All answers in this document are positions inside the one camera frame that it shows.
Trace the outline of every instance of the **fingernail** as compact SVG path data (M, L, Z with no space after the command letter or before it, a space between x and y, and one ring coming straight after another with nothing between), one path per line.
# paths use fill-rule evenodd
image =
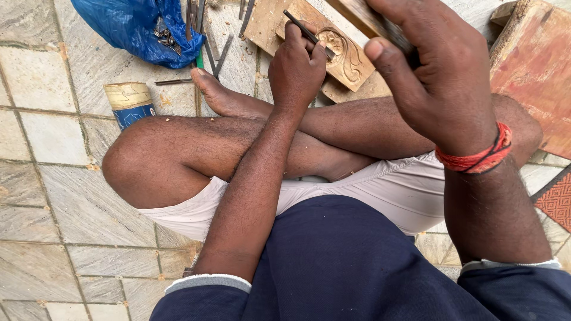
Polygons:
M383 53L383 45L380 42L371 40L365 46L365 53L369 57L370 60L377 60L379 56Z

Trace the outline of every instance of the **red string on wrist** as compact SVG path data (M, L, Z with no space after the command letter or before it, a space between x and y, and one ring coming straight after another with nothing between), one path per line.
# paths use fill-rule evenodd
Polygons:
M451 156L444 154L436 146L436 158L444 167L466 174L483 174L493 170L512 149L512 130L508 125L496 122L498 134L494 144L471 156Z

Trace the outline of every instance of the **hairy leg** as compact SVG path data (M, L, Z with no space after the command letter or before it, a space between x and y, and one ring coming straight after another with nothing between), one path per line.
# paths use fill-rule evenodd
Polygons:
M223 87L212 75L192 70L208 105L224 117L265 120L273 105ZM511 98L492 95L496 116L513 131L512 150L521 167L541 143L540 125ZM392 97L362 99L308 109L299 131L341 149L378 159L418 156L434 143L412 130L402 119Z
M225 117L143 118L109 148L103 175L136 208L179 204L202 191L212 176L229 181L263 125L261 120ZM319 175L335 181L374 161L298 131L284 178Z

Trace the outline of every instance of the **white shorts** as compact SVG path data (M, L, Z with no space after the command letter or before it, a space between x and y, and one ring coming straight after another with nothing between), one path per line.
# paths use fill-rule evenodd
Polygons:
M212 177L198 195L180 204L137 210L164 227L204 241L227 186ZM356 198L383 213L404 234L416 235L444 220L444 167L432 151L418 157L380 160L333 183L286 179L276 215L321 195Z

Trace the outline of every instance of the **orange patterned mat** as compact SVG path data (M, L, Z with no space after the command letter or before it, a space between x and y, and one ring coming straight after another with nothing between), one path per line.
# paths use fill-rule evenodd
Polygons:
M535 207L571 232L571 166L533 195L535 199Z

